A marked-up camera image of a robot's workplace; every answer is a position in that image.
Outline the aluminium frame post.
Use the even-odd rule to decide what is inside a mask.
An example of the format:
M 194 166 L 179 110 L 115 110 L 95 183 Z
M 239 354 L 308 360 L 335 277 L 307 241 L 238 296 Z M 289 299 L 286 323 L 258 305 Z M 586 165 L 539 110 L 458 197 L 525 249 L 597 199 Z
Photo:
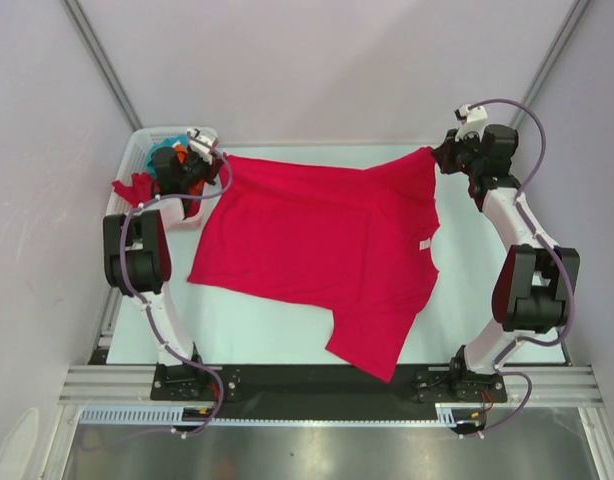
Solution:
M 143 129 L 144 124 L 82 3 L 78 0 L 60 0 L 59 3 L 81 39 L 85 50 L 117 105 L 121 116 L 132 131 Z
M 531 109 L 573 41 L 591 1 L 500 1 L 500 18 L 511 30 L 509 80 L 496 93 Z

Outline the left aluminium frame post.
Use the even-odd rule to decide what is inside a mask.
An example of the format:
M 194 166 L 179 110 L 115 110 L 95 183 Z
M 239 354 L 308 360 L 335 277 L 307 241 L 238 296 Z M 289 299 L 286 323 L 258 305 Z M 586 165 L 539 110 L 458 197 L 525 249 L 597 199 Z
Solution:
M 60 0 L 59 3 L 81 39 L 85 50 L 117 105 L 121 116 L 132 131 L 143 129 L 144 124 L 82 3 L 78 0 Z

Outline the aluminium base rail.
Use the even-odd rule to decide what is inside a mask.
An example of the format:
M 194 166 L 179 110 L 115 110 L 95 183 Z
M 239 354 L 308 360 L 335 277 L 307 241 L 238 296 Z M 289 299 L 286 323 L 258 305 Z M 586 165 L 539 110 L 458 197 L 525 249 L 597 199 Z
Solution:
M 521 365 L 532 381 L 529 407 L 601 407 L 603 399 L 589 366 Z M 80 405 L 146 404 L 153 386 L 154 365 L 73 365 L 68 369 L 59 402 Z

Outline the orange t shirt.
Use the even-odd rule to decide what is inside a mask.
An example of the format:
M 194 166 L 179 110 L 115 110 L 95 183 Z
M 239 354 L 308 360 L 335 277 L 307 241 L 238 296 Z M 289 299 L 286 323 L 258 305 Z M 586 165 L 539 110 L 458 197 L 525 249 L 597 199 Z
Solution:
M 197 152 L 182 145 L 175 147 L 175 178 L 181 193 L 199 195 L 210 173 L 210 164 Z

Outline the white plastic laundry basket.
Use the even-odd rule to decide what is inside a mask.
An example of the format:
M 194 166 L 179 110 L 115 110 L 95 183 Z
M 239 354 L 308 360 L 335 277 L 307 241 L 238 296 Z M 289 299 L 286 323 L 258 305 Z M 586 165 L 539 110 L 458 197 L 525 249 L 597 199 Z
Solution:
M 157 142 L 166 136 L 185 135 L 186 129 L 191 127 L 152 127 L 144 128 L 134 132 L 127 144 L 121 164 L 115 180 L 121 180 L 123 183 L 129 183 L 132 173 L 146 172 L 146 155 L 149 149 Z M 180 219 L 180 222 L 174 223 L 174 200 L 166 200 L 159 202 L 157 207 L 165 204 L 165 214 L 163 215 L 166 230 L 189 230 L 197 229 L 201 225 L 203 216 L 202 203 L 193 202 L 190 214 L 186 214 L 185 219 Z M 118 197 L 112 188 L 112 193 L 108 201 L 106 214 L 126 213 L 131 208 L 124 200 Z

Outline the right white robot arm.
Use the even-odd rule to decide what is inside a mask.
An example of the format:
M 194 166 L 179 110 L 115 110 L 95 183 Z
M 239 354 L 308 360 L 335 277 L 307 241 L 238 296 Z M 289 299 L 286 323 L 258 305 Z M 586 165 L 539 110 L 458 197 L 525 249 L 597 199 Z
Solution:
M 500 368 L 527 343 L 544 346 L 544 335 L 565 333 L 573 316 L 580 256 L 541 228 L 512 174 L 519 135 L 504 125 L 480 133 L 447 132 L 432 152 L 442 173 L 462 173 L 477 209 L 491 222 L 506 249 L 493 288 L 492 318 L 456 352 L 440 383 L 456 399 L 486 399 L 503 387 Z

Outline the teal t shirt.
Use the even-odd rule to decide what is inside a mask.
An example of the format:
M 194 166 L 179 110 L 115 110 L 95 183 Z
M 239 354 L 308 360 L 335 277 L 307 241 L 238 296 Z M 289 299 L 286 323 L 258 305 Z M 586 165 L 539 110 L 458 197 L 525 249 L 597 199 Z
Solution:
M 150 174 L 152 177 L 156 176 L 156 170 L 154 167 L 152 156 L 153 154 L 161 148 L 165 147 L 187 147 L 188 140 L 185 135 L 177 135 L 177 136 L 166 136 L 160 141 L 157 141 L 148 151 L 146 155 L 146 172 Z

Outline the right aluminium frame post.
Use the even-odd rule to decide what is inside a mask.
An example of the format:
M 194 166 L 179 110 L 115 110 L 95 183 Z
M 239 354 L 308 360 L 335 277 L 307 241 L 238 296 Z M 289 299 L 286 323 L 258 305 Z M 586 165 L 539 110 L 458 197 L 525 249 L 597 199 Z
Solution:
M 531 109 L 573 41 L 591 1 L 500 1 L 500 18 L 511 30 L 509 80 L 496 93 Z

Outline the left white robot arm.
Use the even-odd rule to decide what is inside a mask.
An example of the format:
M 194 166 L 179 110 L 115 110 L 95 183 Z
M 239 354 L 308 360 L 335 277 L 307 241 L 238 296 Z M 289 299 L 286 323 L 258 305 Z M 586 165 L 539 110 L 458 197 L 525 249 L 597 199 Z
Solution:
M 202 362 L 174 306 L 166 232 L 199 215 L 207 197 L 204 187 L 214 184 L 224 164 L 215 144 L 200 138 L 153 150 L 152 172 L 112 183 L 130 209 L 103 219 L 104 274 L 148 322 L 158 355 L 154 400 L 219 399 L 222 394 L 220 376 Z

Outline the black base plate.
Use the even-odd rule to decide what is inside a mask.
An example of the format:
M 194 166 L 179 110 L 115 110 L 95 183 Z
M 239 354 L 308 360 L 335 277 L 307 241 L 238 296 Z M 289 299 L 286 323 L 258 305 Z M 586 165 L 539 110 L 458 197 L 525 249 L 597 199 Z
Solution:
M 407 421 L 435 418 L 438 403 L 501 405 L 501 376 L 434 364 L 400 364 L 385 383 L 348 365 L 232 364 L 211 377 L 187 365 L 158 365 L 154 401 L 209 403 L 221 419 L 245 421 Z

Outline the red t shirt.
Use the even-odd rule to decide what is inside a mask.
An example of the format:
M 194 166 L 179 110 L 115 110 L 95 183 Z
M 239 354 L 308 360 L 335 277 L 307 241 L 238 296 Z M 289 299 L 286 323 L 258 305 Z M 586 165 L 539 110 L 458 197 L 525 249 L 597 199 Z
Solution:
M 366 169 L 229 162 L 189 281 L 327 309 L 327 350 L 391 381 L 439 275 L 431 149 Z
M 158 192 L 156 180 L 147 172 L 132 173 L 129 183 L 114 180 L 113 192 L 131 207 L 138 207 L 151 200 Z

